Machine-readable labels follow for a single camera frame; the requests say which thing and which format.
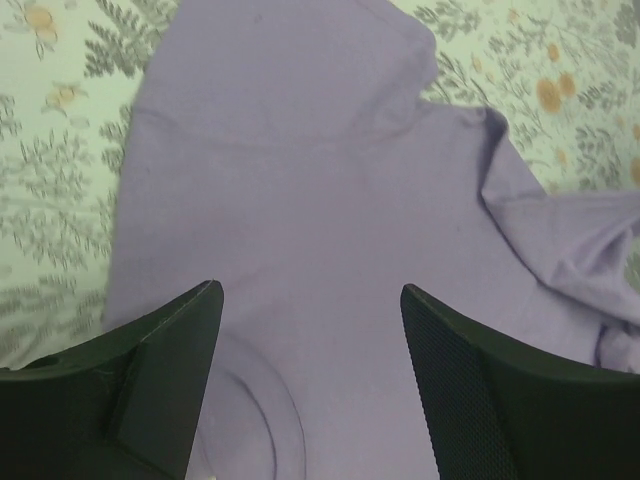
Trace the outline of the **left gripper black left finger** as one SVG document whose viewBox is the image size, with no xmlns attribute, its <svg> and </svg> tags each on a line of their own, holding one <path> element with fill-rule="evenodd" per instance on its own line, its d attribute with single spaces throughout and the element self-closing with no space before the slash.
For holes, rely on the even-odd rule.
<svg viewBox="0 0 640 480">
<path fill-rule="evenodd" d="M 206 281 L 137 320 L 1 371 L 4 479 L 183 479 L 224 301 Z"/>
</svg>

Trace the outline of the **purple t shirt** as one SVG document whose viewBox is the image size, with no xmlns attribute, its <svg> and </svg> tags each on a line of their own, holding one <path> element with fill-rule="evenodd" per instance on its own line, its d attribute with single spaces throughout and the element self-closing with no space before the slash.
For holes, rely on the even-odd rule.
<svg viewBox="0 0 640 480">
<path fill-rule="evenodd" d="M 187 475 L 433 479 L 400 313 L 415 284 L 580 362 L 639 320 L 635 192 L 548 194 L 490 108 L 431 103 L 435 40 L 386 1 L 184 1 L 132 109 L 105 323 L 224 290 Z"/>
</svg>

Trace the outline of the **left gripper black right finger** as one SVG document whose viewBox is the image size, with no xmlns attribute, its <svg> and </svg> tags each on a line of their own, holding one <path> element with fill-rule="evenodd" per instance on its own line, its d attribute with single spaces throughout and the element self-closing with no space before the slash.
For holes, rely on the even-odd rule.
<svg viewBox="0 0 640 480">
<path fill-rule="evenodd" d="M 404 332 L 443 479 L 635 479 L 639 379 L 531 347 L 415 285 Z"/>
</svg>

